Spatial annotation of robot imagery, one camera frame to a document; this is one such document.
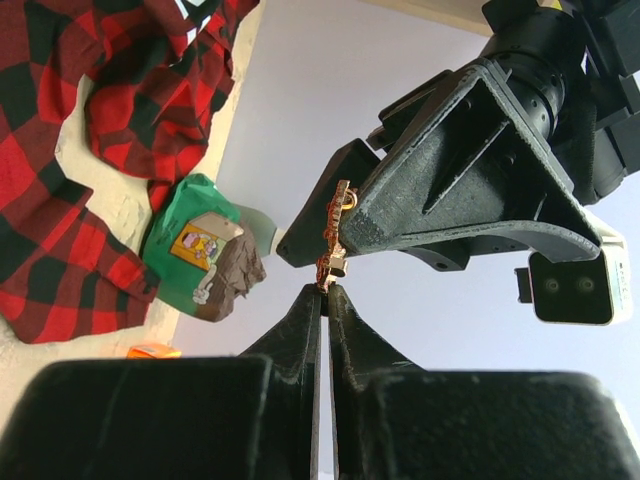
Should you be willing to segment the orange leaf brooch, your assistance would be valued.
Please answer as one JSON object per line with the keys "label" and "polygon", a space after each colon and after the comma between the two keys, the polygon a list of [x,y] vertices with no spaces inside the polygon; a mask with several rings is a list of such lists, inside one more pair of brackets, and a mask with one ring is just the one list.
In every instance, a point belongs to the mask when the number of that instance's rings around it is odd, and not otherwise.
{"label": "orange leaf brooch", "polygon": [[349,180],[340,180],[327,205],[327,225],[323,233],[327,251],[316,262],[316,285],[324,294],[347,274],[347,251],[340,242],[339,227],[343,214],[355,208],[357,203],[357,189],[350,186]]}

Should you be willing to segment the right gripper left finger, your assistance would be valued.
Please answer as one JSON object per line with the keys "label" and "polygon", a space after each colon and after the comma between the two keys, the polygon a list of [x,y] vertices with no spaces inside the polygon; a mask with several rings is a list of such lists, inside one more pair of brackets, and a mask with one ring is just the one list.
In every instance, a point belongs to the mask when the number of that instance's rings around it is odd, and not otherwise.
{"label": "right gripper left finger", "polygon": [[323,297],[236,356],[74,360],[27,386],[5,479],[314,479]]}

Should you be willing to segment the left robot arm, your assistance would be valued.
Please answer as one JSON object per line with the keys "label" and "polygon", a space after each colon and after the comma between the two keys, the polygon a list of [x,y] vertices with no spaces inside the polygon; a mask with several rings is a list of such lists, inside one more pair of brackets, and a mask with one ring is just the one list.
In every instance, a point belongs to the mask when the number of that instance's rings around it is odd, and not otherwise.
{"label": "left robot arm", "polygon": [[440,271],[533,250],[596,258],[584,214],[639,169],[639,5],[490,1],[479,56],[384,108],[366,139],[335,152],[284,234],[293,267],[326,252],[340,181],[356,192],[339,224],[349,256],[412,255]]}

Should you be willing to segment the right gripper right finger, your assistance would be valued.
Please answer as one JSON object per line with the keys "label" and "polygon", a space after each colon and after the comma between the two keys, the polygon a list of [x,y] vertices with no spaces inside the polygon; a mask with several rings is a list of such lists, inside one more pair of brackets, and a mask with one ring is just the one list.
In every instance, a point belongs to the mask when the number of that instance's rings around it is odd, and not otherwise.
{"label": "right gripper right finger", "polygon": [[426,370],[327,298],[339,479],[635,479],[639,439],[594,377]]}

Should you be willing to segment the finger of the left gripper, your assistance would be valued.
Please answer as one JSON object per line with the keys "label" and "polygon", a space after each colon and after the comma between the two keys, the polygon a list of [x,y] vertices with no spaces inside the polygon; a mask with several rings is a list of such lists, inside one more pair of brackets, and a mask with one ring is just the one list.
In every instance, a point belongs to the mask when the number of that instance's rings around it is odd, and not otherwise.
{"label": "finger of the left gripper", "polygon": [[340,180],[359,188],[380,159],[361,139],[339,148],[331,157],[309,198],[279,242],[276,253],[294,268],[315,265],[327,251],[324,232],[328,205]]}

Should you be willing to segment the red black plaid shirt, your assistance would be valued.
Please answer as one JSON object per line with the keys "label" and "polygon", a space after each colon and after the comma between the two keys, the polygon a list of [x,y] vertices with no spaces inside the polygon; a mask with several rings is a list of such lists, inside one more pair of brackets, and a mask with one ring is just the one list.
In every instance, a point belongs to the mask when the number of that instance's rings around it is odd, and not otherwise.
{"label": "red black plaid shirt", "polygon": [[90,151],[148,183],[151,207],[202,159],[234,85],[252,1],[1,5],[1,313],[26,344],[137,327],[157,275],[87,206],[55,156],[79,82]]}

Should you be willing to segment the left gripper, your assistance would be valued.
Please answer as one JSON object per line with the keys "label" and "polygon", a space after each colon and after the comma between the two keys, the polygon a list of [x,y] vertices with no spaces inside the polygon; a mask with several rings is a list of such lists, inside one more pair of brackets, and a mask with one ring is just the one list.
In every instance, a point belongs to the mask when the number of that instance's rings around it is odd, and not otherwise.
{"label": "left gripper", "polygon": [[599,255],[599,234],[545,140],[545,102],[497,64],[445,71],[380,121],[369,142],[384,159],[340,227],[350,254],[417,247],[452,257],[531,250],[553,262]]}

